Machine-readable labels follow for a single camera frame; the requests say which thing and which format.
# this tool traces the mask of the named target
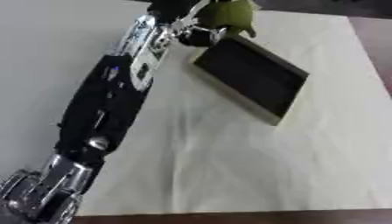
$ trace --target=open box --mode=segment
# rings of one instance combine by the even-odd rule
[[[200,77],[272,125],[284,117],[308,76],[240,36],[198,51],[191,62]]]

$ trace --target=chrome part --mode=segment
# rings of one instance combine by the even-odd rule
[[[96,136],[88,139],[87,144],[100,151],[105,151],[109,146],[109,141],[102,136]]]
[[[81,192],[92,172],[88,167],[54,155],[41,173],[18,171],[12,175],[1,185],[0,196],[16,215],[32,221],[65,224],[76,213]]]
[[[48,224],[67,224],[76,215],[81,205],[79,194],[71,195],[60,207],[58,212],[52,217]]]
[[[144,91],[152,81],[152,74],[159,67],[174,37],[169,24],[157,24],[152,15],[140,17],[128,29],[114,55],[128,54],[133,59],[130,77],[135,89]]]
[[[181,35],[183,35],[186,39],[189,39],[194,32],[204,32],[206,35],[209,35],[211,44],[215,45],[225,37],[227,31],[228,31],[227,28],[207,29],[193,24],[184,27],[183,30],[181,31]]]

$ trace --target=white table surface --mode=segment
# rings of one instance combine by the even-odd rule
[[[0,2],[0,177],[39,167],[54,124],[145,3]],[[346,17],[257,12],[254,41],[311,75],[272,127],[186,67],[175,45],[80,214],[392,206],[392,103]]]

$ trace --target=green object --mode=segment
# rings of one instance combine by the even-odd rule
[[[200,25],[209,29],[226,26],[229,35],[237,35],[246,31],[250,37],[256,36],[252,27],[253,9],[248,0],[210,3],[202,8],[195,17],[199,20]]]

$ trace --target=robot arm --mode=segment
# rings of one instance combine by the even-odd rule
[[[172,26],[198,1],[165,1],[177,2],[181,7],[176,9],[156,1],[113,53],[102,57],[66,109],[53,156],[40,171],[17,171],[0,185],[0,212],[10,220],[6,224],[71,221],[105,157],[118,148],[135,121],[171,42],[180,39],[190,46],[203,46],[202,39],[210,46],[223,37],[226,27]]]

